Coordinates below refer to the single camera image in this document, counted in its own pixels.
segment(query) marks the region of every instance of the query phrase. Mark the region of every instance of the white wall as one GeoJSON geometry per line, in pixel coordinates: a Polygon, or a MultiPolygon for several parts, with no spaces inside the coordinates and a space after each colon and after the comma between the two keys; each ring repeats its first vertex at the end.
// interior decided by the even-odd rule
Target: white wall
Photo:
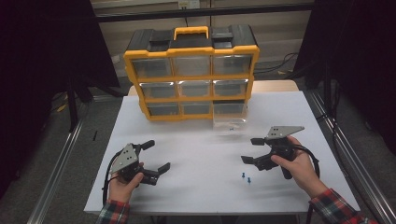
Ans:
{"type": "MultiPolygon", "coordinates": [[[[258,5],[276,5],[313,2],[313,0],[212,0],[212,7],[247,7],[258,5]]],[[[92,0],[96,14],[136,13],[178,9],[175,0],[92,0]]],[[[201,7],[210,7],[210,0],[200,0],[201,7]]],[[[260,62],[281,61],[292,52],[298,52],[304,38],[305,28],[310,11],[277,12],[260,14],[243,14],[214,16],[212,26],[228,26],[230,24],[249,24],[261,49],[260,62]]],[[[188,18],[189,26],[209,25],[209,17],[188,18]]],[[[122,55],[129,41],[138,29],[166,30],[186,26],[183,18],[149,20],[149,21],[117,21],[100,24],[109,54],[120,56],[115,63],[119,77],[126,76],[122,55]]]]}

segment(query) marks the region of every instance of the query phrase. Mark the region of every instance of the plaid shirt sleeve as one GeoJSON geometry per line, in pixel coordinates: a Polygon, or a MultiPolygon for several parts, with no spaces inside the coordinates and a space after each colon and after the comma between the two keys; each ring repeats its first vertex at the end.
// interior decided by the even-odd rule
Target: plaid shirt sleeve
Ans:
{"type": "Polygon", "coordinates": [[[96,224],[121,224],[127,223],[129,215],[129,204],[107,200],[100,212],[96,224]]]}
{"type": "Polygon", "coordinates": [[[373,220],[360,216],[337,192],[328,189],[309,203],[326,223],[375,224],[373,220]]]}

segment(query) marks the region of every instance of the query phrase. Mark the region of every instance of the yellow handle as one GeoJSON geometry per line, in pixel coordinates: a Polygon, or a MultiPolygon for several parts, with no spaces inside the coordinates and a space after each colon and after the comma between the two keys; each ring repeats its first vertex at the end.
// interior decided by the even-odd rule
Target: yellow handle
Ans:
{"type": "Polygon", "coordinates": [[[191,35],[191,34],[206,34],[206,39],[209,38],[209,29],[207,26],[194,26],[194,27],[177,27],[175,29],[174,40],[177,35],[191,35]]]}

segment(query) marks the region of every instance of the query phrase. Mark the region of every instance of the wall outlet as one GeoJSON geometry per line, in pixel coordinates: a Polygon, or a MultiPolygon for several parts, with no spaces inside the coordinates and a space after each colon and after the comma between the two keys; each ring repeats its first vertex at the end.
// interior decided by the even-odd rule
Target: wall outlet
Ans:
{"type": "Polygon", "coordinates": [[[199,0],[178,1],[178,9],[200,8],[199,0]]]}

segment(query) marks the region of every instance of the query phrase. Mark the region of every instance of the storage organizer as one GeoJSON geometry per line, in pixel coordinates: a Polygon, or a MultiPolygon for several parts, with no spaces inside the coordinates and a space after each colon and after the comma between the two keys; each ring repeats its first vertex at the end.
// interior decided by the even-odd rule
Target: storage organizer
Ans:
{"type": "Polygon", "coordinates": [[[246,116],[259,47],[248,25],[137,30],[128,78],[149,120],[246,116]]]}

